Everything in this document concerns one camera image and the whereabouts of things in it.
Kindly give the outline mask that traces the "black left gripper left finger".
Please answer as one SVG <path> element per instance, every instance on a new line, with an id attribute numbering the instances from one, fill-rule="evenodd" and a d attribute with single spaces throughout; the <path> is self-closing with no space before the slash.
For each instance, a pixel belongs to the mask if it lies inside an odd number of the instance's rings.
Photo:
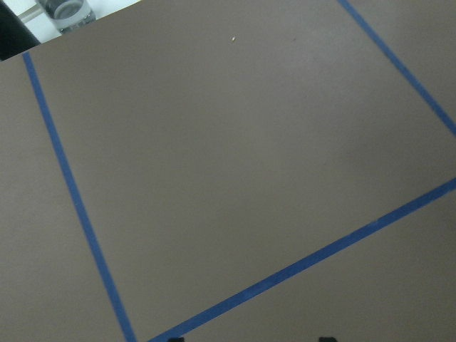
<path id="1" fill-rule="evenodd" d="M 169 338 L 167 342 L 185 342 L 185 338 L 183 337 L 173 337 Z"/>

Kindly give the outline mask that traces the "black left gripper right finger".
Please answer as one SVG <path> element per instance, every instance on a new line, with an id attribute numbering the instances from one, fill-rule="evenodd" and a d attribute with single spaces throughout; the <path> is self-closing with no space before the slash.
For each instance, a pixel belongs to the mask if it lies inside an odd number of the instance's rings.
<path id="1" fill-rule="evenodd" d="M 318 342 L 336 342 L 336 338 L 333 336 L 321 336 L 318 338 Z"/>

